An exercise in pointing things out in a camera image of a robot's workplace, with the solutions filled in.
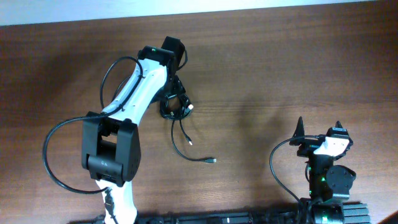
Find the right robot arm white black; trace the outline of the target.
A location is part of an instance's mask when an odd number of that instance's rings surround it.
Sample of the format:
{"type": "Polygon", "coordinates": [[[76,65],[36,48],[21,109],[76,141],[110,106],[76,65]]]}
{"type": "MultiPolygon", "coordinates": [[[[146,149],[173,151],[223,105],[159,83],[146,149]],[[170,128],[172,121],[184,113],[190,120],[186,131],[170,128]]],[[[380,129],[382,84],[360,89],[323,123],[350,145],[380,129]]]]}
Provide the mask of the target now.
{"type": "Polygon", "coordinates": [[[299,200],[298,223],[344,223],[343,203],[349,199],[356,173],[334,162],[344,157],[353,145],[348,131],[336,122],[326,134],[305,135],[303,118],[299,117],[291,146],[297,155],[308,159],[305,175],[309,198],[299,200]]]}

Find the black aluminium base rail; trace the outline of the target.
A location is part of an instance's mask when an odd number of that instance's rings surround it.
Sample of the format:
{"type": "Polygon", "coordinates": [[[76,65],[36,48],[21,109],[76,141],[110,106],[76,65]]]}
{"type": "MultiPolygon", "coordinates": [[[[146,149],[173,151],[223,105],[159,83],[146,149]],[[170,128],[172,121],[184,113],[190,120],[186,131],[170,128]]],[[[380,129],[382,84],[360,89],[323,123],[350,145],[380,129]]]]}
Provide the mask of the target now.
{"type": "Polygon", "coordinates": [[[299,206],[192,214],[141,215],[138,224],[229,224],[229,223],[371,223],[368,205],[360,202],[320,203],[305,199],[299,206]]]}

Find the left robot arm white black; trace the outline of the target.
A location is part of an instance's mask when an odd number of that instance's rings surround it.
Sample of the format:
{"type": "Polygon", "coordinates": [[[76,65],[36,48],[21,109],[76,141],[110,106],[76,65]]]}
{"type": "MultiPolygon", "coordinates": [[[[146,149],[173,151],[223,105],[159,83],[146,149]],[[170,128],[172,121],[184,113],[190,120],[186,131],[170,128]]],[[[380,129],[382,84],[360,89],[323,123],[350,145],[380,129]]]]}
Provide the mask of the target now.
{"type": "Polygon", "coordinates": [[[160,48],[139,51],[133,74],[100,113],[83,122],[81,164],[101,189],[105,223],[134,223],[132,180],[140,161],[138,126],[150,104],[166,104],[185,93],[176,72],[183,65],[185,46],[167,36],[160,48]]]}

